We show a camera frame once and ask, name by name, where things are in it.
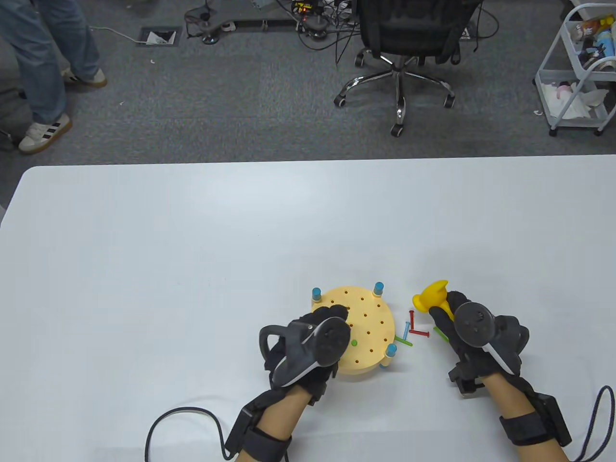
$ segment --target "sneaker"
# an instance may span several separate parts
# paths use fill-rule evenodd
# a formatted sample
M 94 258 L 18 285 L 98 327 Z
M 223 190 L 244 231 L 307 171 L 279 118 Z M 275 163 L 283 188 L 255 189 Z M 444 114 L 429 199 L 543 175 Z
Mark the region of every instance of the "sneaker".
M 19 150 L 24 154 L 36 154 L 47 149 L 51 143 L 69 131 L 73 126 L 71 119 L 66 114 L 62 114 L 57 122 L 51 125 L 43 125 L 34 122 L 22 142 L 19 143 Z
M 65 84 L 81 83 L 83 85 L 88 85 L 95 88 L 103 88 L 107 85 L 107 78 L 101 69 L 97 70 L 96 74 L 91 79 L 83 80 L 73 74 L 70 68 L 68 68 L 62 71 L 62 78 L 64 79 Z

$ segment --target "hand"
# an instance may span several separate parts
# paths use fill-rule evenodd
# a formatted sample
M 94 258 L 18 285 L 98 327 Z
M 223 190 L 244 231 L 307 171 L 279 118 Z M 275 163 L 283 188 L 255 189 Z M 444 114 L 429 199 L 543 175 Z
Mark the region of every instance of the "hand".
M 461 292 L 451 291 L 447 293 L 447 302 L 452 314 L 455 316 L 457 309 L 464 303 L 470 300 Z M 460 392 L 472 393 L 478 387 L 476 385 L 477 378 L 484 378 L 496 373 L 500 373 L 514 387 L 522 392 L 532 392 L 530 384 L 519 376 L 511 375 L 496 362 L 496 360 L 481 348 L 475 348 L 464 342 L 458 333 L 449 315 L 440 307 L 432 307 L 429 309 L 430 316 L 434 319 L 436 326 L 447 336 L 449 344 L 453 351 L 460 358 L 460 362 L 456 364 L 456 368 L 450 372 L 451 381 L 455 381 L 460 388 Z M 496 323 L 500 324 L 505 321 L 505 317 L 497 316 Z M 528 329 L 522 327 L 524 334 L 516 346 L 516 353 L 520 353 L 526 342 L 528 341 Z
M 321 306 L 313 313 L 308 313 L 299 318 L 299 321 L 308 324 L 319 325 L 323 321 L 331 317 L 338 317 L 346 320 L 346 318 L 348 317 L 348 311 L 346 307 L 342 305 L 333 305 L 331 307 Z M 272 375 L 274 373 L 274 369 L 276 369 L 276 366 L 280 363 L 282 358 L 285 357 L 285 355 L 285 338 L 279 337 L 278 343 L 274 345 L 269 355 L 265 359 L 265 370 L 270 371 L 270 384 L 272 383 Z M 303 376 L 293 385 L 299 385 L 308 393 L 310 393 L 313 397 L 313 401 L 311 401 L 311 404 L 314 404 L 325 393 L 326 383 L 329 380 L 330 376 L 335 377 L 337 372 L 337 362 L 330 367 L 317 367 L 316 369 L 308 372 L 308 374 Z

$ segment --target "bottle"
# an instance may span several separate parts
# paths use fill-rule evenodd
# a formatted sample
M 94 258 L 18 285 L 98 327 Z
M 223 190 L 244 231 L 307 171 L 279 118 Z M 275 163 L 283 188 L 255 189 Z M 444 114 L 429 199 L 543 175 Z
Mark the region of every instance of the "bottle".
M 610 30 L 612 31 L 612 42 L 614 44 L 614 49 L 616 50 L 616 22 L 612 23 Z
M 597 35 L 597 48 L 603 50 L 603 57 L 615 56 L 614 52 L 614 37 L 611 30 L 604 30 Z M 614 61 L 606 61 L 601 63 L 598 67 L 601 71 L 613 71 Z

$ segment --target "chair base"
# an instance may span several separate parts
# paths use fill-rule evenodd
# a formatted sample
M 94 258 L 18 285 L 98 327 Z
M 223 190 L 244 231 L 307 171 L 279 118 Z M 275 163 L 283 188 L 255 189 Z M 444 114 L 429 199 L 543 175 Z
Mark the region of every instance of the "chair base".
M 370 50 L 367 48 L 363 48 L 355 57 L 355 66 L 363 67 L 364 64 L 364 53 L 369 53 Z M 389 64 L 388 71 L 377 72 L 370 75 L 364 75 L 360 77 L 355 77 L 347 82 L 347 84 L 342 88 L 338 96 L 334 99 L 334 104 L 338 107 L 343 107 L 346 104 L 346 94 L 351 89 L 357 87 L 358 85 L 362 85 L 368 82 L 373 82 L 375 80 L 383 79 L 385 77 L 393 77 L 395 81 L 395 92 L 396 92 L 396 108 L 395 108 L 395 124 L 391 128 L 391 134 L 398 138 L 402 135 L 402 131 L 404 130 L 404 116 L 406 115 L 406 99 L 404 97 L 404 89 L 403 89 L 403 76 L 413 77 L 416 79 L 420 79 L 426 82 L 434 83 L 436 85 L 442 86 L 445 90 L 447 90 L 447 97 L 445 98 L 445 102 L 443 107 L 446 109 L 451 109 L 456 100 L 456 94 L 453 92 L 451 86 L 445 82 L 444 80 L 438 79 L 436 77 L 417 74 L 415 72 L 409 72 L 406 70 L 407 66 L 411 64 L 412 61 L 416 60 L 417 64 L 422 66 L 425 63 L 425 58 L 419 57 L 404 57 L 400 56 L 396 60 L 396 62 L 390 61 L 385 58 L 385 56 L 381 55 L 380 59 Z

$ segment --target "white cart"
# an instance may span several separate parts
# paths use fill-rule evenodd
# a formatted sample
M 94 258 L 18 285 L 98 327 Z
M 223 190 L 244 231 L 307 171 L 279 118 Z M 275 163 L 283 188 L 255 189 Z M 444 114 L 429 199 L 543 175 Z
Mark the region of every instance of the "white cart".
M 573 16 L 575 13 L 580 10 L 586 10 L 588 17 L 597 17 L 602 14 L 606 14 L 606 7 L 609 6 L 609 4 L 606 5 L 605 3 L 586 3 L 579 5 L 576 8 L 573 8 L 562 23 L 558 34 L 556 34 L 556 37 L 552 42 L 552 46 L 549 48 L 548 54 L 546 54 L 545 59 L 541 63 L 541 66 L 539 67 L 539 70 L 537 71 L 537 74 L 533 79 L 533 83 L 537 86 L 539 97 L 541 98 L 541 104 L 543 105 L 543 113 L 548 120 L 550 136 L 556 136 L 558 127 L 595 128 L 594 134 L 600 136 L 603 133 L 603 129 L 606 127 L 612 117 L 614 117 L 614 113 L 616 113 L 616 106 L 608 114 L 605 105 L 601 104 L 600 106 L 597 106 L 590 111 L 589 118 L 563 118 L 563 116 L 569 109 L 569 106 L 571 106 L 571 103 L 580 91 L 584 90 L 588 92 L 596 90 L 597 87 L 595 85 L 595 82 L 616 82 L 616 71 L 596 70 L 598 66 L 600 66 L 602 63 L 607 61 L 613 61 L 615 60 L 615 58 L 602 58 L 594 62 L 588 69 L 584 69 L 582 67 L 582 64 L 580 63 L 580 59 L 578 58 L 578 53 L 582 49 L 582 44 L 574 43 L 571 40 L 570 35 L 570 31 L 575 28 L 577 24 L 580 23 L 579 21 L 571 21 L 571 16 Z M 613 7 L 613 13 L 616 17 L 616 6 Z M 567 51 L 569 61 L 571 62 L 571 70 L 550 70 L 545 68 L 559 40 L 562 40 L 563 45 L 565 45 L 565 50 Z M 576 86 L 573 94 L 570 96 L 569 101 L 567 101 L 567 103 L 565 104 L 561 113 L 558 115 L 558 117 L 554 117 L 549 112 L 548 104 L 545 95 L 543 94 L 541 83 L 551 84 L 558 83 L 561 81 L 567 81 L 570 83 L 576 81 L 578 85 Z

